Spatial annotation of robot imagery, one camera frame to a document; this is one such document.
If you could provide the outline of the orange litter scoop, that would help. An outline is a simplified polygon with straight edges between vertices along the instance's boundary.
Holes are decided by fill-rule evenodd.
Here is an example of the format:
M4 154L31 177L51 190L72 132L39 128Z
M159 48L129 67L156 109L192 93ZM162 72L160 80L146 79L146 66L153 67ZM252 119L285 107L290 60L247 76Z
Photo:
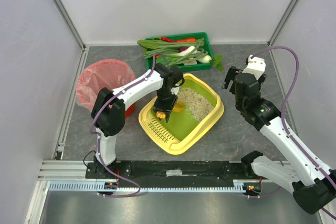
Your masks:
M186 105L181 101L176 101L175 105L168 110L173 110L175 113L180 113L186 108ZM165 119L165 111L158 111L156 117L161 119Z

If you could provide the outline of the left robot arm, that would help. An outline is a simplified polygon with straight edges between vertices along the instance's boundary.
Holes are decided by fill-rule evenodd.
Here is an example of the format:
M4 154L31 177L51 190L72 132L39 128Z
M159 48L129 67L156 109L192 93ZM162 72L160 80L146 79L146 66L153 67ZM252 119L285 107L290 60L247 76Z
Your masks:
M153 111L157 118L168 122L177 104L179 87L184 82L179 67L158 63L122 87L101 89L91 111L93 121L90 127L90 133L97 136L97 161L103 167L116 161L115 144L117 134L125 125L126 110L149 93L156 92Z

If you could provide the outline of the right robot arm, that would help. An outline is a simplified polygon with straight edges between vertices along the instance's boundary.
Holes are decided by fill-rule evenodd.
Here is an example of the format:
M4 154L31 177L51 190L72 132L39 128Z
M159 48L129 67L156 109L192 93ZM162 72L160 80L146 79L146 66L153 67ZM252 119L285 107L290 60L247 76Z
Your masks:
M248 174L276 183L293 195L301 209L313 215L335 199L335 170L309 150L272 102L261 97L265 79L265 74L257 79L231 66L222 87L235 95L235 107L245 121L269 139L292 167L279 165L259 151L241 161Z

